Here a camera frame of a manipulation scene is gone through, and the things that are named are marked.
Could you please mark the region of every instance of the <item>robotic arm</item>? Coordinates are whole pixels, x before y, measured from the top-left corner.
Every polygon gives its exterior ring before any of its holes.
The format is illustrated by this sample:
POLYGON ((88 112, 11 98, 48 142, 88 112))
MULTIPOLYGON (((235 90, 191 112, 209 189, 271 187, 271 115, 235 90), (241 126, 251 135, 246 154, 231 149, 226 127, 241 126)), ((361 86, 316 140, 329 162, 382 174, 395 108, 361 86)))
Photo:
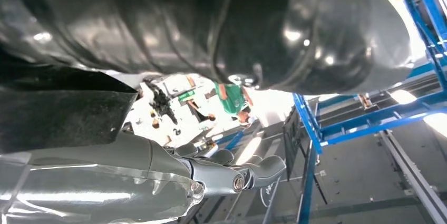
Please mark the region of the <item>robotic arm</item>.
POLYGON ((108 145, 2 155, 0 170, 8 176, 0 179, 0 211, 10 224, 170 219, 203 197, 269 185, 285 169, 277 156, 240 166, 231 161, 226 150, 211 159, 168 154, 128 133, 108 145))

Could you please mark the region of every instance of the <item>blue steel beam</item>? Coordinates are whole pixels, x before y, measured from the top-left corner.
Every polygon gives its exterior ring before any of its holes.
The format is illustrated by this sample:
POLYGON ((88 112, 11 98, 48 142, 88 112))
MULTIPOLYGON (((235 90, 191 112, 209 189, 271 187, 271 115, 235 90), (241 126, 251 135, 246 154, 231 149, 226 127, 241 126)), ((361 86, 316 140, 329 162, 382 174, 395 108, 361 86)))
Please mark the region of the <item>blue steel beam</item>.
POLYGON ((315 163, 317 160, 317 153, 315 147, 311 142, 307 151, 307 158, 303 172, 303 182, 301 189, 301 197, 299 200, 298 224, 309 224, 310 217, 310 203, 312 202, 312 188, 314 182, 315 163))
POLYGON ((322 146, 333 145, 333 144, 337 144, 337 143, 351 140, 354 138, 359 138, 362 136, 378 133, 378 132, 386 130, 386 129, 396 128, 398 126, 406 125, 406 124, 413 123, 416 121, 421 121, 424 119, 424 117, 431 115, 431 114, 446 113, 446 112, 447 112, 447 108, 441 108, 439 110, 428 111, 428 112, 416 114, 416 115, 413 115, 413 116, 410 116, 407 118, 402 118, 399 120, 384 123, 381 125, 372 126, 372 127, 369 127, 369 128, 363 129, 363 130, 358 130, 353 133, 345 134, 340 137, 336 137, 334 139, 324 141, 324 142, 322 142, 322 146))
POLYGON ((338 134, 341 134, 341 132, 343 130, 348 131, 349 129, 361 128, 363 126, 367 126, 368 121, 371 124, 379 124, 383 120, 395 118, 396 112, 398 114, 400 114, 401 116, 409 114, 412 111, 415 112, 415 111, 417 111, 417 109, 423 109, 423 106, 420 105, 421 103, 433 105, 436 103, 444 102, 446 100, 447 100, 446 92, 437 92, 437 93, 429 94, 426 96, 422 96, 422 97, 418 98, 418 100, 416 102, 413 102, 410 104, 396 104, 393 106, 389 106, 389 107, 380 109, 375 112, 371 112, 371 113, 364 114, 362 116, 358 116, 358 117, 355 117, 355 118, 352 118, 352 119, 349 119, 346 121, 342 121, 340 123, 332 124, 332 125, 326 126, 324 128, 321 128, 321 132, 323 134, 323 139, 329 140, 331 138, 331 136, 336 136, 338 134))
POLYGON ((422 0, 433 23, 433 27, 438 33, 440 42, 445 48, 444 40, 447 40, 447 26, 444 18, 442 17, 439 9, 435 3, 435 0, 422 0))
POLYGON ((301 121, 303 122, 304 128, 306 129, 306 132, 309 135, 310 140, 312 141, 315 147, 315 150, 317 151, 318 154, 322 154, 323 152, 320 145, 321 140, 320 128, 318 126, 317 128, 313 126, 314 120, 316 121, 315 116, 309 113, 309 109, 306 108, 307 107, 306 101, 304 100, 302 95, 294 93, 293 98, 295 101, 296 111, 301 117, 301 121))

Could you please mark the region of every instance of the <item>blue metal frame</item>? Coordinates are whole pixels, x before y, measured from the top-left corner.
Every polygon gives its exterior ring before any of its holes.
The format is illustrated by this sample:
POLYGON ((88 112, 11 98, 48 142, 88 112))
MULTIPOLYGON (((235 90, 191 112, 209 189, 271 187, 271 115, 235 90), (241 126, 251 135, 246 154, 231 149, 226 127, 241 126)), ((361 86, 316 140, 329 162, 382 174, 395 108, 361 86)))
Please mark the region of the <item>blue metal frame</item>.
MULTIPOLYGON (((447 113, 447 77, 445 76, 443 67, 447 65, 446 59, 439 60, 436 57, 437 53, 447 56, 447 24, 444 21, 435 0, 422 0, 426 10, 430 16, 434 29, 437 32, 437 37, 431 33, 423 22, 422 16, 418 11, 413 0, 405 0, 406 7, 410 12, 413 21, 420 33, 421 39, 427 46, 427 57, 429 64, 423 65, 413 70, 409 78, 427 73, 431 70, 437 75, 442 91, 434 94, 422 96, 417 101, 410 104, 393 105, 378 111, 374 111, 362 116, 358 116, 340 123, 321 128, 318 124, 318 111, 312 114, 309 106, 302 95, 293 94, 295 106, 299 113, 304 128, 309 134, 315 152, 321 154, 322 147, 337 144, 343 141, 359 138, 361 136, 378 133, 382 130, 390 129, 397 126, 402 126, 408 123, 422 120, 424 117, 435 113, 447 113)), ((353 96, 338 96, 333 99, 326 100, 319 104, 319 108, 326 108, 339 102, 352 99, 353 96)), ((308 198, 303 198, 307 203, 300 207, 310 206, 310 198, 312 193, 312 186, 304 186, 304 195, 308 198)), ((301 217, 299 215, 298 223, 308 223, 308 215, 301 217)))

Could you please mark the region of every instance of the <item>man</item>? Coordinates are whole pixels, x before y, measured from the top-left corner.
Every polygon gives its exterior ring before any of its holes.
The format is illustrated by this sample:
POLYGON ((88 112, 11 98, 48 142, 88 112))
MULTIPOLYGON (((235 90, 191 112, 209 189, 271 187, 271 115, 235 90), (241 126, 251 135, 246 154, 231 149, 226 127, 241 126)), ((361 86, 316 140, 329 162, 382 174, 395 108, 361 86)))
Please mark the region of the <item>man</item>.
POLYGON ((241 125, 250 125, 250 111, 253 101, 244 87, 235 84, 218 84, 216 85, 216 93, 222 103, 223 110, 237 118, 241 125), (243 109, 245 102, 248 108, 243 109))

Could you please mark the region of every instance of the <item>ceiling light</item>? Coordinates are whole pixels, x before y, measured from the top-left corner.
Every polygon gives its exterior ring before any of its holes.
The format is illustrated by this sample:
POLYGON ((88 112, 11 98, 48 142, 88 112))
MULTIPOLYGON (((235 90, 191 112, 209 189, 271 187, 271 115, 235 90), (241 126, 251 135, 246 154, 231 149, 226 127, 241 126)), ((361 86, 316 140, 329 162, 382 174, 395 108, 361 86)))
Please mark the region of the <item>ceiling light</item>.
POLYGON ((218 135, 214 135, 213 137, 211 137, 211 139, 212 139, 213 141, 217 141, 217 140, 219 140, 219 139, 222 139, 222 137, 224 137, 223 134, 218 134, 218 135))
POLYGON ((397 90, 395 92, 390 93, 390 95, 399 104, 409 104, 409 103, 416 101, 416 99, 417 99, 410 92, 405 91, 405 90, 397 90))
POLYGON ((325 100, 334 98, 334 97, 336 97, 336 96, 338 96, 338 93, 321 95, 321 96, 318 98, 318 101, 319 101, 319 102, 323 102, 323 101, 325 101, 325 100))
POLYGON ((236 161, 236 165, 242 165, 247 162, 255 154, 260 143, 261 137, 254 137, 245 147, 239 159, 236 161))
POLYGON ((301 37, 301 33, 300 32, 296 32, 296 31, 290 31, 290 30, 285 30, 284 31, 284 36, 286 36, 286 38, 289 41, 297 41, 300 37, 301 37))
POLYGON ((447 121, 447 114, 435 113, 430 114, 424 118, 424 121, 434 130, 438 131, 444 137, 447 137, 447 127, 445 122, 447 121))

